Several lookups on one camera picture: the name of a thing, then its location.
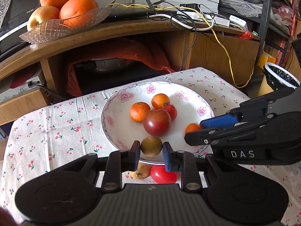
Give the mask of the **silver set-top box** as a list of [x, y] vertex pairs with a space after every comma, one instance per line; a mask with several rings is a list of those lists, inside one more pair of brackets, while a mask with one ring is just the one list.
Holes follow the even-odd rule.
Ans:
[[27, 80], [21, 80], [21, 83], [17, 83], [17, 79], [15, 77], [16, 74], [14, 73], [1, 80], [1, 102], [28, 92], [31, 88], [34, 88], [34, 85], [45, 86], [45, 77], [41, 69], [38, 69]]

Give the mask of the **yellow trash bin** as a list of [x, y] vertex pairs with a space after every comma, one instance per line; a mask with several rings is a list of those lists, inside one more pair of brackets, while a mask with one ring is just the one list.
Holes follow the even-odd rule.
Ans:
[[300, 87], [300, 81], [289, 71], [274, 63], [265, 63], [263, 66], [263, 80], [257, 96], [262, 96], [272, 91], [285, 87]]

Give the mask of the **black metal shelf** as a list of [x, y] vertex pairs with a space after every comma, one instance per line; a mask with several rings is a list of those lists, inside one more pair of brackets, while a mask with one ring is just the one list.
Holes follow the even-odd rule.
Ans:
[[243, 46], [240, 56], [258, 65], [262, 52], [276, 58], [285, 66], [291, 52], [295, 28], [295, 0], [219, 0], [219, 11], [225, 16], [236, 16], [246, 21], [255, 33], [255, 45]]

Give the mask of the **black wifi router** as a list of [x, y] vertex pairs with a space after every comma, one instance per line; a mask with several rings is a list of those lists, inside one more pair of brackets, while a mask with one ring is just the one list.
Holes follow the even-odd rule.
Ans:
[[148, 15], [155, 15], [160, 5], [167, 0], [159, 0], [152, 3], [151, 0], [145, 0], [146, 5], [136, 3], [131, 0], [130, 3], [118, 3], [117, 0], [110, 2], [106, 8], [112, 12], [108, 16], [108, 21], [127, 21], [132, 19], [146, 18]]

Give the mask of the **mandarin orange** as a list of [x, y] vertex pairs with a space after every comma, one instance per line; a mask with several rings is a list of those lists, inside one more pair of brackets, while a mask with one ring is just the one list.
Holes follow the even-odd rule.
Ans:
[[187, 127], [185, 128], [185, 134], [190, 133], [190, 132], [200, 131], [203, 128], [204, 127], [201, 124], [191, 123], [191, 124], [188, 124]]
[[151, 99], [151, 105], [154, 109], [162, 109], [163, 107], [165, 107], [168, 104], [170, 104], [170, 99], [164, 93], [156, 94]]
[[150, 106], [145, 102], [134, 103], [130, 107], [130, 117], [135, 122], [143, 122], [146, 113], [150, 110]]

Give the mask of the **cherry print tablecloth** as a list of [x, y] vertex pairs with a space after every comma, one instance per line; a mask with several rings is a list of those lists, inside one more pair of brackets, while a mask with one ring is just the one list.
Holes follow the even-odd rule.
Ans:
[[[199, 116], [222, 115], [247, 100], [247, 96], [217, 74], [195, 68], [157, 77], [197, 92], [211, 106]], [[102, 110], [122, 87], [73, 98], [44, 107], [17, 119], [11, 128], [1, 168], [1, 225], [18, 225], [22, 217], [15, 206], [17, 189], [87, 153], [108, 156], [115, 147], [102, 129]]]

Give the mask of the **yellow red apple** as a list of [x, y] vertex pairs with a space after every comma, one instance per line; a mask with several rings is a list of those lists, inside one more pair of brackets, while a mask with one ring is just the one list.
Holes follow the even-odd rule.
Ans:
[[27, 31], [31, 31], [38, 24], [49, 20], [58, 19], [60, 10], [54, 6], [42, 6], [36, 9], [27, 22]]

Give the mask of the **small red tomato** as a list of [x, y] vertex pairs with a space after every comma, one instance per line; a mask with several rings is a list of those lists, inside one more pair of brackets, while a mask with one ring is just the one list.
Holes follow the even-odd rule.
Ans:
[[167, 103], [164, 105], [163, 110], [168, 112], [171, 121], [174, 121], [178, 115], [177, 109], [173, 104]]
[[174, 184], [178, 180], [178, 173], [166, 171], [164, 165], [154, 165], [150, 176], [157, 184]]

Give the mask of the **black power adapter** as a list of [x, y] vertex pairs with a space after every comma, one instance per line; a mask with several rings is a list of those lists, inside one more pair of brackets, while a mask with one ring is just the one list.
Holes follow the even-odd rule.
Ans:
[[199, 6], [198, 6], [197, 3], [180, 4], [180, 7], [183, 7], [183, 8], [185, 8], [186, 10], [187, 10], [188, 8], [191, 8], [191, 9], [194, 9], [194, 10], [196, 10], [196, 11], [200, 11], [200, 8], [199, 8]]

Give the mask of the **black television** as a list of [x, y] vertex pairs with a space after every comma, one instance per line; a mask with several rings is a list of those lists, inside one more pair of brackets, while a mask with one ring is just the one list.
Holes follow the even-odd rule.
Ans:
[[12, 0], [1, 27], [1, 61], [29, 45], [19, 38], [27, 31], [27, 21], [40, 7], [40, 0]]

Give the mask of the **glass fruit dish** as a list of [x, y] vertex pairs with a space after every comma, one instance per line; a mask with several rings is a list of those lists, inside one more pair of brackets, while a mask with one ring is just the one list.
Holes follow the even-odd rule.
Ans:
[[53, 41], [94, 27], [111, 13], [112, 9], [109, 8], [95, 8], [68, 19], [49, 19], [38, 24], [31, 31], [21, 34], [19, 38], [28, 43]]

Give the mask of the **white power strip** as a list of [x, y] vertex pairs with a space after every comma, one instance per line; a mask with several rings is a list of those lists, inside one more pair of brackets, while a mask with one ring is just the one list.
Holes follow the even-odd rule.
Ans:
[[[203, 18], [196, 12], [189, 12], [189, 11], [177, 12], [177, 14], [179, 15], [184, 15], [184, 13], [190, 16], [194, 21], [203, 21]], [[219, 14], [204, 13], [203, 17], [208, 22], [214, 22], [216, 25], [225, 26], [225, 27], [230, 26], [230, 21], [224, 17], [221, 17]]]

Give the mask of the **small red ornament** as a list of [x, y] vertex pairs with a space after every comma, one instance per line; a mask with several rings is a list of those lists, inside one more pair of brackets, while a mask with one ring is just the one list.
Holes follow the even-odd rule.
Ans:
[[236, 37], [245, 39], [245, 40], [253, 40], [254, 35], [251, 31], [245, 31], [242, 35], [237, 35]]

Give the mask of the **wooden tv cabinet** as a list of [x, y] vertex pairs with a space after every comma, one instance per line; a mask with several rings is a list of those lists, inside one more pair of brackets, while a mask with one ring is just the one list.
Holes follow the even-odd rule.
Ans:
[[237, 29], [213, 32], [177, 29], [168, 21], [99, 24], [51, 42], [31, 44], [1, 63], [1, 79], [42, 69], [47, 89], [31, 89], [1, 103], [1, 124], [56, 103], [184, 69], [204, 67], [231, 84], [245, 84], [259, 53], [259, 38]]

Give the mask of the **front large orange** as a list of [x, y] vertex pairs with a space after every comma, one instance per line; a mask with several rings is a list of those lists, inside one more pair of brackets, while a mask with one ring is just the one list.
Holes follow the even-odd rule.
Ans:
[[93, 18], [93, 14], [89, 11], [96, 8], [98, 4], [95, 0], [69, 0], [61, 8], [59, 18], [63, 20], [63, 25], [66, 27], [83, 27]]

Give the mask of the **white floral ceramic bowl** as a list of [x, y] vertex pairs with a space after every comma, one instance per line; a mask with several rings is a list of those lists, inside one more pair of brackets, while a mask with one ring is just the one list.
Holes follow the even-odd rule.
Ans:
[[135, 140], [157, 136], [174, 150], [198, 155], [206, 145], [188, 145], [185, 129], [212, 117], [212, 108], [194, 90], [171, 82], [148, 81], [125, 87], [110, 97], [103, 108], [102, 127], [119, 150], [129, 149]]

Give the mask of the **brown kiwi fruit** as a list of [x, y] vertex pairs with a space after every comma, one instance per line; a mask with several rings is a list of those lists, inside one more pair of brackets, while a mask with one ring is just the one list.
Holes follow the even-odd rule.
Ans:
[[137, 169], [135, 171], [129, 171], [128, 174], [132, 179], [144, 180], [151, 174], [151, 165], [139, 162]]
[[148, 136], [141, 142], [141, 151], [150, 157], [158, 155], [162, 150], [162, 140], [157, 136]]

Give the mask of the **red cloth in cabinet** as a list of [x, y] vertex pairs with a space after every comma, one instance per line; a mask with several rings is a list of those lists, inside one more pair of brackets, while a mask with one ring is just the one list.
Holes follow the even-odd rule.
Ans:
[[134, 62], [142, 62], [157, 71], [174, 73], [164, 51], [155, 42], [119, 37], [84, 45], [70, 50], [66, 60], [66, 87], [71, 96], [81, 96], [82, 91], [75, 74], [74, 65], [94, 62], [100, 72], [111, 72], [123, 69]]

